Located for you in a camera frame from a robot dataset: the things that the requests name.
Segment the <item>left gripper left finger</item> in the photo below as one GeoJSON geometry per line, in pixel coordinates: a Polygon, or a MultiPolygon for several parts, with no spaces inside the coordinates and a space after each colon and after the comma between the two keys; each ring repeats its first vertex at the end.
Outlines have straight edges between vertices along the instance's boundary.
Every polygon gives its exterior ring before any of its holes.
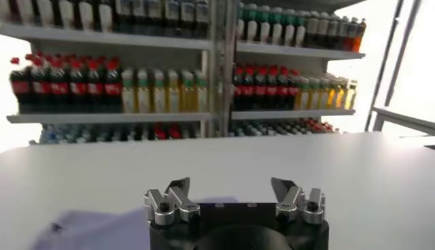
{"type": "Polygon", "coordinates": [[[191,223],[201,216],[201,206],[188,198],[190,178],[172,180],[162,193],[150,189],[144,194],[146,218],[157,226],[171,226],[177,220],[191,223]]]}

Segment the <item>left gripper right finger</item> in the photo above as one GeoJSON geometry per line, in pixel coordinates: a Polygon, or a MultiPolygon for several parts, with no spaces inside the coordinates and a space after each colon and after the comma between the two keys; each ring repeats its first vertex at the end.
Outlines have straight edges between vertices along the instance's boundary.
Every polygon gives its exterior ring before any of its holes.
{"type": "Polygon", "coordinates": [[[326,196],[320,188],[312,188],[307,194],[294,181],[271,178],[277,198],[275,214],[292,222],[298,218],[311,225],[321,225],[326,217],[326,196]]]}

